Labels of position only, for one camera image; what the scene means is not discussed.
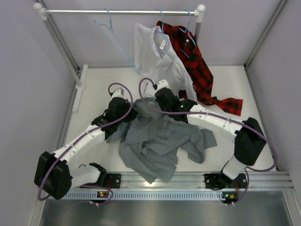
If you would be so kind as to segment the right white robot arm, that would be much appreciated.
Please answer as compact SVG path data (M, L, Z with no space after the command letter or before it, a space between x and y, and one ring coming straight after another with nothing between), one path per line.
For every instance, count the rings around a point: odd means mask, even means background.
M163 114L176 121L208 129L234 144L234 153L223 166L216 182L222 188L234 184L243 170L253 166L267 143L254 118L232 120L213 113L190 99L179 100L167 87L158 88L155 98Z

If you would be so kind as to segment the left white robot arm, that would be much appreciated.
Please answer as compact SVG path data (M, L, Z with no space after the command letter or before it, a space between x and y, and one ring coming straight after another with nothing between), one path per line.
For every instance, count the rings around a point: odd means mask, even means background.
M38 200L44 200L42 192L59 200L75 187L103 187L107 173L104 167L92 162L72 169L70 164L112 136L121 123L130 122L136 116L133 102L114 97L108 109L96 117L77 138L52 153L41 154L34 177L34 183L39 188Z

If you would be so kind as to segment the grey shirt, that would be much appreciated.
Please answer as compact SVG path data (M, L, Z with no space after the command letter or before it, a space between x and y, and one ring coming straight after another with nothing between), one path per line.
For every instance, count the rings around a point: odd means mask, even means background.
M217 146L212 131L159 113L154 98L137 99L133 109L138 112L137 117L120 124L106 142L120 141L119 156L124 164L150 184L157 178L164 182L172 178L178 164L178 148L186 151L190 160L202 164L205 150Z

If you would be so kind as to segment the light blue hanger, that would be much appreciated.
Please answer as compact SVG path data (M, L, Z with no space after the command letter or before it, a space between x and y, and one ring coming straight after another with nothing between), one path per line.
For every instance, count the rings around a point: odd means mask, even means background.
M112 26L112 17L110 11L105 8L104 9L109 16L109 24L102 24L97 20L94 20L95 25L100 30L100 32L106 37L106 39L111 43L114 49L119 53L119 55L126 61L126 63L138 74L140 75L140 71L135 65L134 61L131 58L127 48L124 46L120 37L114 32Z

